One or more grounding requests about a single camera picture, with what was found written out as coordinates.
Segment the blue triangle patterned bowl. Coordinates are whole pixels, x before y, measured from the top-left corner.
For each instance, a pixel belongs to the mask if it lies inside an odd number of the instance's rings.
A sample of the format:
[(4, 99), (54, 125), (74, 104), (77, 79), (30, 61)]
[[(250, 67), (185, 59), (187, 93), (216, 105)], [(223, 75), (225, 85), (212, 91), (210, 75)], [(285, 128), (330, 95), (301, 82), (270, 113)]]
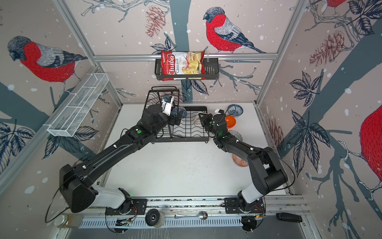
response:
[(183, 119), (185, 119), (188, 115), (188, 112), (184, 107), (179, 107), (179, 113), (181, 113)]

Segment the black wire dish rack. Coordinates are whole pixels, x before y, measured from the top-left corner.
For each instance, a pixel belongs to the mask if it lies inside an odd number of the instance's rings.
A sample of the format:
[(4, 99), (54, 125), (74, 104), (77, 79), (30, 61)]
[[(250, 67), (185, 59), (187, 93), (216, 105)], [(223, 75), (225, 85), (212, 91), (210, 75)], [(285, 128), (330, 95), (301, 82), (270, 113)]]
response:
[(183, 94), (175, 86), (154, 86), (149, 90), (145, 108), (172, 103), (170, 122), (155, 136), (152, 143), (209, 142), (209, 136), (200, 123), (199, 113), (207, 113), (206, 106), (183, 106)]

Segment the red orange patterned bowl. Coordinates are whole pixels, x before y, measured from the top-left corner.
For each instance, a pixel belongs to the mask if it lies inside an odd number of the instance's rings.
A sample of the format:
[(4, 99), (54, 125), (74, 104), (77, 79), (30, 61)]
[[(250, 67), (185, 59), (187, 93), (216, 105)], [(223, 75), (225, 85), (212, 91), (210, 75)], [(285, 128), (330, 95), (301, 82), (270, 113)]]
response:
[(232, 160), (239, 167), (248, 167), (249, 166), (247, 161), (245, 161), (244, 159), (238, 157), (235, 154), (232, 154)]

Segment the brown white patterned bowl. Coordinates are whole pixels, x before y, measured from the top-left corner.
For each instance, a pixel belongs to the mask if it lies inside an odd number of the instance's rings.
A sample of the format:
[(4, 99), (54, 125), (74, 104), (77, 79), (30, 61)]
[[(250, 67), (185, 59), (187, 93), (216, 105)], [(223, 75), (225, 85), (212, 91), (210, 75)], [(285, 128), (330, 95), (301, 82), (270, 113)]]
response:
[(196, 115), (196, 117), (195, 117), (195, 119), (194, 119), (194, 125), (195, 125), (195, 126), (202, 126), (200, 117), (199, 117), (198, 115)]

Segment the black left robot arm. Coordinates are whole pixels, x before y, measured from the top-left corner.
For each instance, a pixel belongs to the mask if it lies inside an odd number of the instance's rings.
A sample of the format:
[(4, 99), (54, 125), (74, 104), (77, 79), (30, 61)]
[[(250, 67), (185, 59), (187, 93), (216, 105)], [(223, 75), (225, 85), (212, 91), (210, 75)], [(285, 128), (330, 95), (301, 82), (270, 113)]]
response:
[(96, 156), (76, 166), (69, 164), (59, 171), (59, 191), (73, 213), (88, 207), (107, 207), (126, 215), (132, 206), (131, 196), (122, 188), (107, 189), (95, 185), (95, 181), (105, 172), (154, 141), (158, 133), (168, 124), (180, 124), (171, 111), (173, 103), (163, 102), (145, 108), (142, 118), (128, 129), (111, 146)]

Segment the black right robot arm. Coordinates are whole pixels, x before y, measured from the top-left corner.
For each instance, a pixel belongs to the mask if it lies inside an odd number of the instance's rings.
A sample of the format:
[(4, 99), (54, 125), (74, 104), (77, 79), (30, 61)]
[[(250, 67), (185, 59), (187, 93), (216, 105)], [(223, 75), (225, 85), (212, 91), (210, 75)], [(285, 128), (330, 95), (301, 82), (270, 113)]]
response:
[(287, 183), (287, 174), (275, 152), (270, 147), (251, 146), (233, 136), (227, 129), (223, 110), (215, 115), (199, 113), (198, 117), (219, 149), (244, 159), (249, 165), (252, 182), (238, 193), (240, 210), (250, 212), (256, 201)]

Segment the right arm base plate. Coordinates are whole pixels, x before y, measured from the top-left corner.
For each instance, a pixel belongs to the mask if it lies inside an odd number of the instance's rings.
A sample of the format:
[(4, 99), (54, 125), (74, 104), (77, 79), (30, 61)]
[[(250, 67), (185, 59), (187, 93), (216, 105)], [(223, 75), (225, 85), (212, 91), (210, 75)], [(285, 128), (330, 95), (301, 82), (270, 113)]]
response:
[(224, 198), (222, 205), (226, 214), (264, 214), (266, 211), (263, 199), (247, 204), (237, 197), (228, 197)]

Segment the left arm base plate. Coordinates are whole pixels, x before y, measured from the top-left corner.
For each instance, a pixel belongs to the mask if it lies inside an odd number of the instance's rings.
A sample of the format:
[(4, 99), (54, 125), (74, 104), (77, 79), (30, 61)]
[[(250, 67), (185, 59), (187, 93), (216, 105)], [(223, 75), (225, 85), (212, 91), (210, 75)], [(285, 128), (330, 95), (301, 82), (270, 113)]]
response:
[(132, 198), (122, 203), (117, 209), (110, 207), (106, 208), (106, 216), (135, 216), (144, 215), (147, 207), (147, 199), (144, 198)]

